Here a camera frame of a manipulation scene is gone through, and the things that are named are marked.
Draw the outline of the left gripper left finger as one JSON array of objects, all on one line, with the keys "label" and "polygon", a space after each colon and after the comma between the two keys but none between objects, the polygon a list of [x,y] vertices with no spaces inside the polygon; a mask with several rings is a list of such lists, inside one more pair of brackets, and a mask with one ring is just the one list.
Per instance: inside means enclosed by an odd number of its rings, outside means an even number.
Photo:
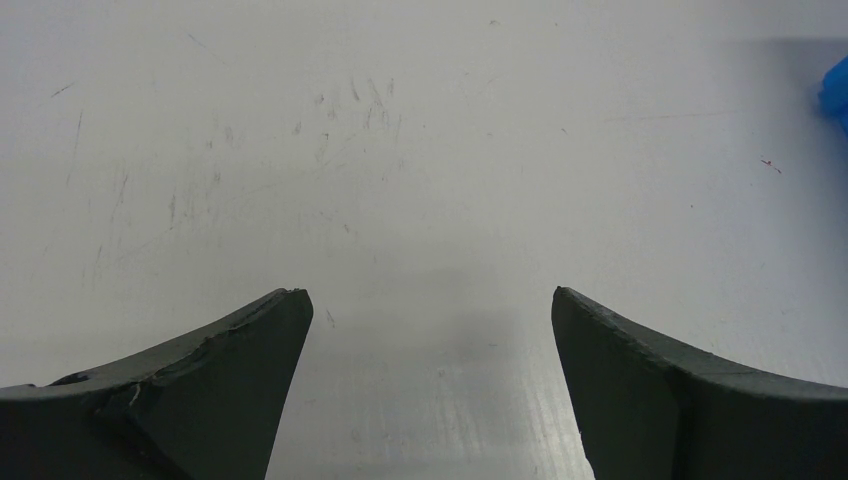
[{"label": "left gripper left finger", "polygon": [[206,326],[1,391],[5,479],[262,479],[313,318],[277,289]]}]

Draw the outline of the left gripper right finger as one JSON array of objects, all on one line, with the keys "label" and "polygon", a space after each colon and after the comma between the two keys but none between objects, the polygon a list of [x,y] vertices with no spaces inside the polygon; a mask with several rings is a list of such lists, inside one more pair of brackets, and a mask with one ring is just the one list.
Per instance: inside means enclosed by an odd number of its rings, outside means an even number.
[{"label": "left gripper right finger", "polygon": [[745,366],[568,288],[552,329],[599,479],[843,479],[847,391]]}]

